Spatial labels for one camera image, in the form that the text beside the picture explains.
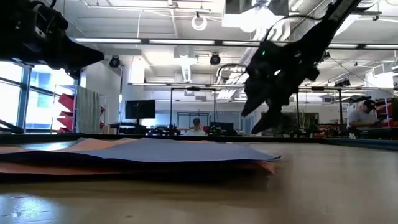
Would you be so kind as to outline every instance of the wall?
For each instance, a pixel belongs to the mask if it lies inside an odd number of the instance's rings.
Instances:
[[[114,73],[103,63],[98,62],[86,67],[82,75],[82,80],[84,79],[87,89],[107,97],[107,123],[117,122],[119,114],[120,75]]]

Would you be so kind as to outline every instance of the person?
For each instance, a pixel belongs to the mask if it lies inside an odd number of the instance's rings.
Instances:
[[[187,131],[184,136],[206,136],[206,132],[201,128],[199,118],[193,120],[193,129]]]
[[[354,110],[349,111],[347,126],[353,128],[370,128],[378,124],[376,114],[376,103],[373,100],[365,100]]]

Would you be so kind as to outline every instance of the wooden table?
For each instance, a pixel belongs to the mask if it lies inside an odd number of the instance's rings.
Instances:
[[[0,185],[0,223],[398,223],[398,153],[253,144],[281,154],[275,176],[242,186],[154,182]]]

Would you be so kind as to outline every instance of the blue paper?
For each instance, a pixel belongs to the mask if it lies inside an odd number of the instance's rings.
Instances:
[[[242,144],[195,143],[146,138],[108,149],[74,153],[137,162],[210,162],[241,159],[275,161],[280,158],[280,156],[271,156]]]

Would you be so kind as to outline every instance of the computer monitor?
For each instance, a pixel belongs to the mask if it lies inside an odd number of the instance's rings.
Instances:
[[[155,118],[155,100],[129,100],[126,102],[126,119]]]
[[[227,123],[227,122],[211,122],[210,126],[218,126],[220,127],[222,130],[226,130],[226,131],[230,131],[234,129],[234,123]]]

